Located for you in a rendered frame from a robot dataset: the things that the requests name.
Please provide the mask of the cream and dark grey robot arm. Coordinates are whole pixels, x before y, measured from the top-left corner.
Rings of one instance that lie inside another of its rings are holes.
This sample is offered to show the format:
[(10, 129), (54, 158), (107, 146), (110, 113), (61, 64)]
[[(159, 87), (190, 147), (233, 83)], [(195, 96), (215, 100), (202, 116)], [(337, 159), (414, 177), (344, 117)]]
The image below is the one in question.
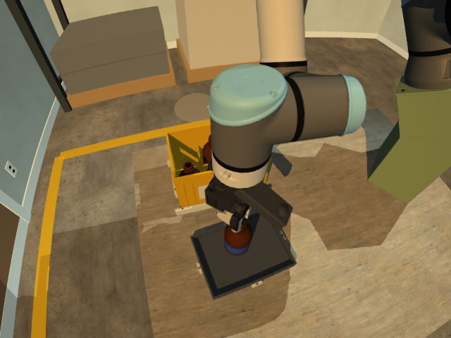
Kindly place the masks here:
[[(401, 3), (409, 53), (405, 83), (450, 88), (451, 0)], [(251, 187), (233, 193), (281, 228), (292, 206), (262, 182), (273, 145), (356, 132), (366, 96), (351, 75), (307, 73), (304, 0), (256, 0), (256, 7), (259, 64), (234, 65), (211, 83), (212, 167), (223, 184)]]

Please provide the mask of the yellow bottle crate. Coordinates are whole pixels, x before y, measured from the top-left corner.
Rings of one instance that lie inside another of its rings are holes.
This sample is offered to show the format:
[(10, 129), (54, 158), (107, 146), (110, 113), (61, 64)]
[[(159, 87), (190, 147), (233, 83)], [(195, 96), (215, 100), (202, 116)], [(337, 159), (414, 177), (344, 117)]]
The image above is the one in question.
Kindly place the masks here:
[[(210, 134), (210, 124), (166, 132), (173, 183), (181, 208), (206, 202), (204, 190), (214, 177), (214, 172), (207, 171), (208, 163), (203, 164), (202, 149)], [(192, 162), (200, 173), (179, 177), (187, 161)]]

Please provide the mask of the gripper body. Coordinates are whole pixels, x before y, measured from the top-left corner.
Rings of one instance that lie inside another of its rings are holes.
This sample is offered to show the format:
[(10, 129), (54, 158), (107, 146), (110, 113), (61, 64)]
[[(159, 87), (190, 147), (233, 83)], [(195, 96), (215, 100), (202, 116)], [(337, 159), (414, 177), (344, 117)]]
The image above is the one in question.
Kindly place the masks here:
[[(232, 189), (231, 189), (232, 188)], [(250, 187), (249, 187), (250, 188)], [(249, 188), (234, 188), (223, 184), (214, 174), (205, 191), (206, 204), (224, 212), (227, 211), (233, 215), (236, 212), (241, 213), (240, 218), (244, 218), (249, 207), (245, 202), (234, 195), (234, 190), (244, 190)]]

